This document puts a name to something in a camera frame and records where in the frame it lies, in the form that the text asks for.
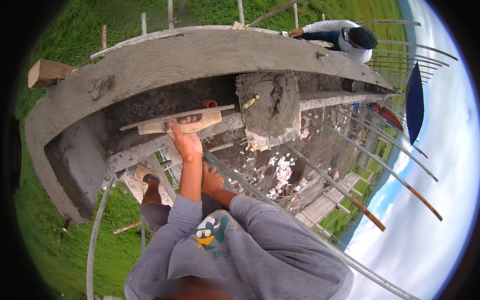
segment sky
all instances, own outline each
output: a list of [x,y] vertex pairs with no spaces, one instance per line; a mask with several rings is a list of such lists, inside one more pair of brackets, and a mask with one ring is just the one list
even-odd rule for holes
[[[393,176],[368,209],[386,226],[381,232],[363,217],[346,253],[408,293],[434,299],[454,269],[477,213],[480,181],[480,133],[475,96],[461,55],[434,11],[423,0],[408,0],[417,43],[459,58],[417,48],[417,54],[450,64],[438,67],[424,86],[425,116],[416,143],[428,159],[412,154],[435,182],[404,153],[393,167],[429,201],[435,215]],[[399,299],[356,271],[349,299]]]

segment blue jeans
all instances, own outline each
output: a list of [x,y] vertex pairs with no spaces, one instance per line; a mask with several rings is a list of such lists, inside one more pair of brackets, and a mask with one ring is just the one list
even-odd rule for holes
[[341,51],[340,46],[338,45],[338,37],[340,36],[340,31],[320,31],[320,32],[308,32],[299,36],[303,39],[309,41],[322,40],[333,44],[333,47],[327,48],[332,51]]

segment hand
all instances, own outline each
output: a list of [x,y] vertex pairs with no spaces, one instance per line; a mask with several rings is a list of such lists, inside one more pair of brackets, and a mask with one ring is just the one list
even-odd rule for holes
[[216,171],[215,167],[212,167],[210,171],[208,171],[206,162],[203,162],[203,168],[204,183],[202,185],[202,192],[213,198],[216,191],[223,189],[223,178],[220,176],[220,173]]
[[303,29],[299,28],[299,29],[293,29],[292,31],[290,31],[288,33],[288,36],[289,37],[297,37],[297,36],[301,36],[303,34],[304,34]]
[[202,157],[202,143],[196,133],[183,134],[175,122],[170,122],[168,125],[173,130],[173,133],[169,133],[168,136],[172,139],[183,162],[191,162],[194,156]]

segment plastering trowel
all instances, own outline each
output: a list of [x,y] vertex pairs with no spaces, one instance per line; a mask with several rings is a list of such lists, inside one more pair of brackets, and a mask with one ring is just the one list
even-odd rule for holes
[[[220,123],[222,121],[221,111],[232,108],[235,108],[234,104],[215,108],[203,108],[193,111],[181,112],[178,114],[163,116],[123,126],[120,128],[120,131],[138,127],[139,134],[167,133],[173,132],[172,129],[168,126],[168,123],[175,122],[178,124],[178,127],[180,128],[182,133],[196,133],[207,127]],[[197,121],[186,124],[179,123],[179,120],[184,119],[187,116],[196,116]]]

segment worker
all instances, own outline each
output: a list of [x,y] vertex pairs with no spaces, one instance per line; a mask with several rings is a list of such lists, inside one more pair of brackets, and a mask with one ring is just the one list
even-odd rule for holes
[[141,213],[154,235],[125,283],[138,299],[345,299],[349,267],[272,205],[223,189],[196,134],[169,126],[183,159],[172,208],[146,172]]
[[359,63],[372,58],[372,52],[378,45],[377,37],[368,28],[348,20],[320,21],[288,33],[290,37],[306,40],[322,40],[333,44],[328,49]]

